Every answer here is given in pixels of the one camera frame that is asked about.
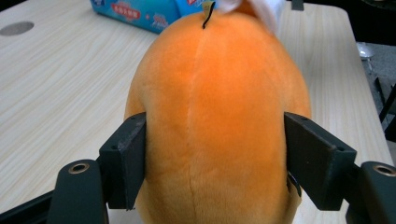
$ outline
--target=orange plush toy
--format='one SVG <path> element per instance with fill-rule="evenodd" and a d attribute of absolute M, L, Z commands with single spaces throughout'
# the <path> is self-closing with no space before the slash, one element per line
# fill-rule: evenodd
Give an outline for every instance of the orange plush toy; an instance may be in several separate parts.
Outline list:
<path fill-rule="evenodd" d="M 252 10 L 204 20 L 168 27 L 134 75 L 125 117 L 146 111 L 148 125 L 138 212 L 145 223 L 291 222 L 300 197 L 283 116 L 310 117 L 304 79 Z"/>

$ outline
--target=bolt hole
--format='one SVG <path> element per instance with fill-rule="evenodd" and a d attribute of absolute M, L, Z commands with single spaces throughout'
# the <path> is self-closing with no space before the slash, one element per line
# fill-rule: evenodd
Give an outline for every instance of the bolt hole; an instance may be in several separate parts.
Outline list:
<path fill-rule="evenodd" d="M 90 168 L 90 165 L 88 163 L 78 163 L 70 167 L 69 173 L 72 175 L 77 175 L 85 172 Z"/>
<path fill-rule="evenodd" d="M 0 35 L 21 35 L 30 31 L 35 26 L 31 21 L 20 21 L 3 27 Z"/>
<path fill-rule="evenodd" d="M 379 172 L 381 175 L 387 175 L 387 176 L 396 176 L 396 171 L 389 169 L 388 167 L 382 166 L 382 165 L 377 165 L 374 167 L 374 169 Z"/>

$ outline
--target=light wood table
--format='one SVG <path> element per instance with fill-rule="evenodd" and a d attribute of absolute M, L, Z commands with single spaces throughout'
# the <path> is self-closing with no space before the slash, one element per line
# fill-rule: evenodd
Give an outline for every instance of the light wood table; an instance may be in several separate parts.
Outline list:
<path fill-rule="evenodd" d="M 67 163 L 96 159 L 120 126 L 134 71 L 155 34 L 95 14 L 88 0 L 29 0 L 0 13 L 0 213 L 54 188 Z M 359 151 L 357 164 L 392 164 L 345 11 L 287 3 L 279 37 L 306 78 L 313 120 Z M 307 196 L 295 223 L 343 223 Z M 111 223 L 139 223 L 110 211 Z"/>

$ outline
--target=black string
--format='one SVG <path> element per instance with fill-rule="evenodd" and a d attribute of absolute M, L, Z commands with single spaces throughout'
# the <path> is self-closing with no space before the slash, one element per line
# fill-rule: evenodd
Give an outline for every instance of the black string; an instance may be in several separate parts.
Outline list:
<path fill-rule="evenodd" d="M 210 17 L 212 16 L 212 12 L 213 12 L 213 9 L 215 8 L 215 4 L 216 4 L 216 2 L 213 2 L 213 4 L 210 6 L 209 16 L 204 21 L 204 24 L 202 24 L 203 29 L 205 29 L 206 24 L 209 22 Z"/>

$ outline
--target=white fabric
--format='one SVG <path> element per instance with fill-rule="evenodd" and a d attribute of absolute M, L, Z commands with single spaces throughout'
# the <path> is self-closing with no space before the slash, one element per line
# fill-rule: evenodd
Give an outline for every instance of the white fabric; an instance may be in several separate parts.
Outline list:
<path fill-rule="evenodd" d="M 227 13 L 239 7 L 244 0 L 217 0 L 219 10 Z M 256 15 L 276 33 L 285 0 L 248 0 Z"/>

